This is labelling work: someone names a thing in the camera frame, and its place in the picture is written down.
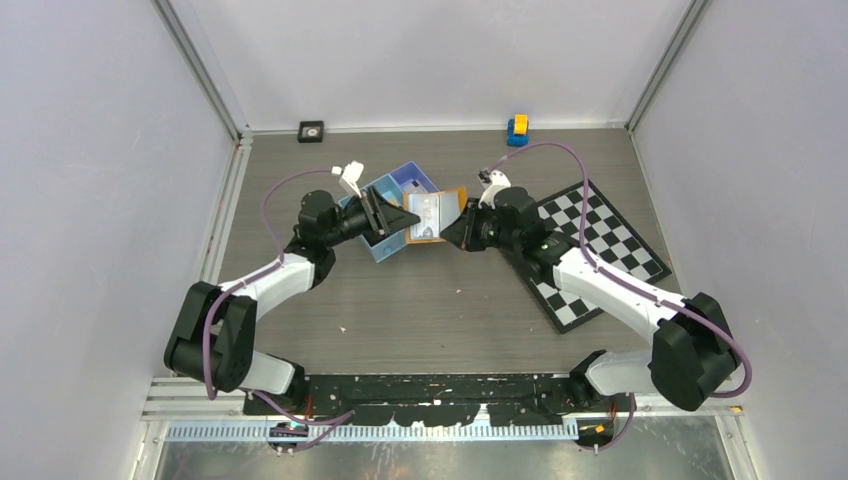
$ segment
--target white wall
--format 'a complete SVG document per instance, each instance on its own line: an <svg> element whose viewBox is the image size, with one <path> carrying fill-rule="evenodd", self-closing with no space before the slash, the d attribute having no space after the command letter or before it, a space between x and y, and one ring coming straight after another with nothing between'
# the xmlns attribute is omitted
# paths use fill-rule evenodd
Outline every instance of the white wall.
<svg viewBox="0 0 848 480"><path fill-rule="evenodd" d="M0 7L0 470L126 478L232 152L148 1Z"/></svg>
<svg viewBox="0 0 848 480"><path fill-rule="evenodd" d="M689 0L176 3L230 109L280 130L502 126L517 112L531 128L622 125Z"/></svg>
<svg viewBox="0 0 848 480"><path fill-rule="evenodd" d="M678 276L755 369L766 478L848 468L848 3L713 2L637 146Z"/></svg>

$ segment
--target yellow block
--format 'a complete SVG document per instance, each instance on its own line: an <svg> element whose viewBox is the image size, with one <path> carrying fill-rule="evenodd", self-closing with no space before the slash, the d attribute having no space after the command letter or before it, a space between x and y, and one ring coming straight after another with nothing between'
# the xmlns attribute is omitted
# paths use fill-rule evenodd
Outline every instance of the yellow block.
<svg viewBox="0 0 848 480"><path fill-rule="evenodd" d="M515 116L514 132L516 135L527 135L527 115Z"/></svg>

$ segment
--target black and white checkered board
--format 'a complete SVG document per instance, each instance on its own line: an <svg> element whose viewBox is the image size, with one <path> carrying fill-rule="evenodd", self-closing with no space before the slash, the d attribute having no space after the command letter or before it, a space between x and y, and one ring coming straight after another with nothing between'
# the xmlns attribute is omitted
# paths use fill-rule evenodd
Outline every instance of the black and white checkered board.
<svg viewBox="0 0 848 480"><path fill-rule="evenodd" d="M549 228L577 240L582 201L583 183L579 182L537 202L539 216ZM668 266L591 182L586 240L598 256L639 280L655 283L671 274ZM601 313L600 308L577 295L521 276L560 333L566 333Z"/></svg>

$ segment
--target cable connector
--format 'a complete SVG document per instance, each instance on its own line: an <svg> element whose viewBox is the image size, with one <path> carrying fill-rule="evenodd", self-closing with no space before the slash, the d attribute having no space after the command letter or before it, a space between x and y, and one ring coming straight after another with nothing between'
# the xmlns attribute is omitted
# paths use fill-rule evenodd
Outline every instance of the cable connector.
<svg viewBox="0 0 848 480"><path fill-rule="evenodd" d="M365 166L357 161L352 161L347 164L344 168L342 167L333 167L332 173L339 178L339 185L350 195L354 195L357 197L362 196L362 193L359 191L359 186L356 182L359 181L359 177L362 176L362 171L365 170Z"/></svg>

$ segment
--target black square object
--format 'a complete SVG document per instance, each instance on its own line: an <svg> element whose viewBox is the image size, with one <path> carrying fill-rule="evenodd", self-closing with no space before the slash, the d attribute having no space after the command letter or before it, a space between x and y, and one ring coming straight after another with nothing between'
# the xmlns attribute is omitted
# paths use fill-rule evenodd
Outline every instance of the black square object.
<svg viewBox="0 0 848 480"><path fill-rule="evenodd" d="M557 228L577 240L577 225L583 201L582 192L583 183L580 182L537 202L539 215L545 219L545 227L548 229ZM604 223L605 230L610 231L603 236L603 241L608 244L607 246L602 246L600 242L596 242L600 251L595 253L604 261L617 263L639 280L648 283L655 283L671 274L671 270L665 263L651 250L651 247L642 240L639 234L633 230L633 227L627 223L627 220L621 216L592 182L589 182L589 205L591 208L586 218L586 239L591 241L598 238L598 231L594 226L601 223ZM610 215L607 218L600 218L597 212L594 212L594 215L592 214L593 210L602 206L609 209ZM621 226L624 227L624 231L618 228ZM622 245L626 247L626 251L622 251ZM512 256L507 255L507 258L511 260ZM521 275L539 306L551 319L559 333L566 333L601 313L600 308L573 293L547 285L537 285L520 269L516 268L516 271Z"/></svg>
<svg viewBox="0 0 848 480"><path fill-rule="evenodd" d="M321 143L324 140L324 121L300 122L297 129L298 143Z"/></svg>

